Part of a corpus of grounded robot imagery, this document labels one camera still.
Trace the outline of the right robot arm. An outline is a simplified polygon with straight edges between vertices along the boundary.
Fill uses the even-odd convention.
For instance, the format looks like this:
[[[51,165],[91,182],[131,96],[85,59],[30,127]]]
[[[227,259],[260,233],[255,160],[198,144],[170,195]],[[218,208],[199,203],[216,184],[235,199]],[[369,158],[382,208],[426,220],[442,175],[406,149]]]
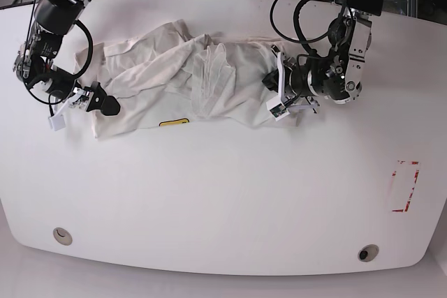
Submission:
[[[79,79],[87,72],[93,59],[94,44],[80,15],[91,0],[34,0],[25,42],[20,47],[13,70],[28,93],[39,87],[47,96],[38,102],[48,107],[53,130],[65,127],[64,111],[81,107],[86,112],[99,111],[116,116],[121,110],[117,99],[108,95],[99,82],[82,86]],[[78,27],[87,39],[84,65],[72,74],[54,65],[64,36]]]

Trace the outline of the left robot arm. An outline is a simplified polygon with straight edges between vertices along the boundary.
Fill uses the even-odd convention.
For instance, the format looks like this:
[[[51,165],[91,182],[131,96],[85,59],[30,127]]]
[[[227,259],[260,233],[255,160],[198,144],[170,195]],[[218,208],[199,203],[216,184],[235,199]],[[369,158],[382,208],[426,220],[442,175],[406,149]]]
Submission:
[[[370,16],[379,16],[383,0],[326,0],[340,5],[338,16],[318,38],[308,39],[300,25],[300,12],[316,0],[300,0],[293,13],[296,38],[304,48],[296,58],[287,58],[277,46],[272,51],[277,69],[266,75],[263,84],[276,96],[267,109],[279,121],[292,112],[319,104],[318,97],[345,104],[359,97],[365,55],[372,39]]]

